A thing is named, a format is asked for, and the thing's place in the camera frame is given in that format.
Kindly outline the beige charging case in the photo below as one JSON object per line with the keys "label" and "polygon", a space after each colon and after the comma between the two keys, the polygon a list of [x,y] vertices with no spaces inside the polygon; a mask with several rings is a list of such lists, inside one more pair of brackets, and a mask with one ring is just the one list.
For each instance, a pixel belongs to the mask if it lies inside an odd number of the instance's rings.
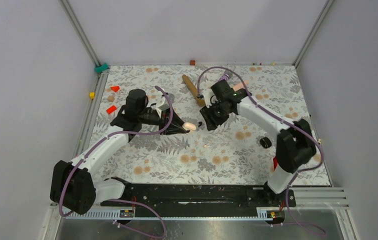
{"label": "beige charging case", "polygon": [[185,129],[185,131],[196,131],[197,126],[191,122],[185,122],[182,127]]}

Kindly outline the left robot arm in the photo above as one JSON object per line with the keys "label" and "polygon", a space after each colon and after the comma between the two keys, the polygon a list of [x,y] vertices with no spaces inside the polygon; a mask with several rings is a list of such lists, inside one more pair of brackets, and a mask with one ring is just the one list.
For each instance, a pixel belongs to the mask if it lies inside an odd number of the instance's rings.
{"label": "left robot arm", "polygon": [[132,192],[123,180],[107,179],[93,181],[104,163],[136,135],[142,136],[143,125],[157,126],[148,135],[187,134],[197,129],[183,121],[174,111],[174,96],[162,92],[159,103],[148,105],[146,92],[142,89],[129,91],[125,104],[107,128],[106,134],[87,150],[66,162],[60,160],[53,168],[50,200],[66,207],[71,212],[83,215],[93,206],[114,199],[125,206],[132,200]]}

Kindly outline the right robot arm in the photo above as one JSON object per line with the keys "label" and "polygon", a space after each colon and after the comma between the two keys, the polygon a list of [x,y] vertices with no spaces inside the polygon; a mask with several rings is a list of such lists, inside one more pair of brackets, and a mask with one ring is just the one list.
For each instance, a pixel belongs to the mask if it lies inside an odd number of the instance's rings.
{"label": "right robot arm", "polygon": [[279,203],[289,207],[289,186],[299,168],[317,153],[310,124],[305,119],[290,121],[276,112],[258,105],[252,94],[242,87],[234,90],[226,80],[220,80],[204,93],[199,94],[205,106],[200,113],[208,131],[215,130],[229,119],[230,114],[251,121],[275,143],[274,172],[264,183],[260,199],[270,206]]}

